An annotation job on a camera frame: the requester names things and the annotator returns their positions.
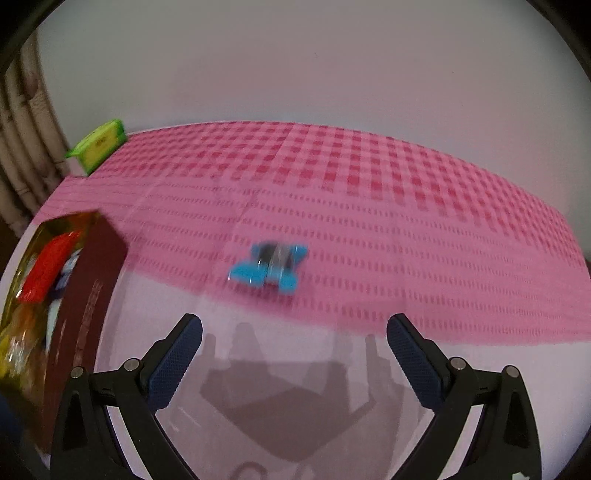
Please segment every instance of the table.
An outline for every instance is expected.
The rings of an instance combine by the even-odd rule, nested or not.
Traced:
[[[204,479],[382,480],[430,421],[385,341],[404,312],[448,356],[523,373],[544,478],[584,436],[591,280],[566,221],[449,155],[343,128],[217,122],[134,134],[35,225],[100,209],[129,243],[96,359],[142,357],[185,312],[204,342],[158,418]],[[293,297],[228,281],[257,241],[310,248]],[[112,411],[134,471],[147,472]],[[475,428],[478,410],[468,425]],[[469,444],[462,436],[444,472]]]

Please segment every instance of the blue gripper pad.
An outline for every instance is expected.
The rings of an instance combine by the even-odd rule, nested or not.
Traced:
[[[156,342],[144,357],[148,408],[155,413],[170,403],[191,360],[201,345],[203,326],[196,315],[186,313],[177,326],[164,340]],[[150,368],[150,360],[161,360]]]
[[[437,413],[443,406],[444,391],[442,379],[423,349],[426,340],[403,314],[389,319],[386,336],[419,402]]]

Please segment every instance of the pink checkered tablecloth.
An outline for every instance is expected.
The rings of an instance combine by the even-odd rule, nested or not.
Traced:
[[[393,138],[279,122],[135,134],[35,221],[96,208],[134,246],[128,268],[298,322],[376,333],[406,312],[437,340],[591,338],[589,275],[562,215]],[[227,282],[265,239],[310,247],[294,297]]]
[[[89,209],[129,243],[97,370],[142,357],[185,312],[202,319],[203,345],[158,412],[200,478],[391,478],[431,418],[385,341],[398,312],[447,356],[518,366],[544,479],[589,427],[583,255],[561,214],[477,166],[343,128],[185,125],[131,135],[89,178],[65,179],[34,223]],[[295,295],[228,281],[264,240],[308,245]],[[469,444],[462,436],[444,477]]]

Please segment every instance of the screw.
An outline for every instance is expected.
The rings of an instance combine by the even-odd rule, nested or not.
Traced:
[[[123,364],[123,368],[125,368],[128,372],[132,372],[138,367],[139,360],[137,358],[130,358]]]
[[[84,373],[84,369],[82,367],[74,367],[70,372],[70,376],[72,378],[80,378]]]
[[[450,359],[449,362],[451,363],[452,367],[456,370],[464,370],[467,365],[466,361],[458,356],[453,357],[452,359]]]
[[[513,365],[509,365],[508,367],[506,367],[505,368],[505,372],[510,377],[513,377],[513,378],[518,378],[519,377],[519,370],[517,370],[517,367],[514,367]]]

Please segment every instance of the toy car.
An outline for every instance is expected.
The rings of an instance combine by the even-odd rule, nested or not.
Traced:
[[[230,270],[228,279],[260,288],[265,283],[277,285],[280,293],[293,294],[297,288],[294,268],[304,259],[308,248],[274,242],[255,244],[252,261],[240,262]]]

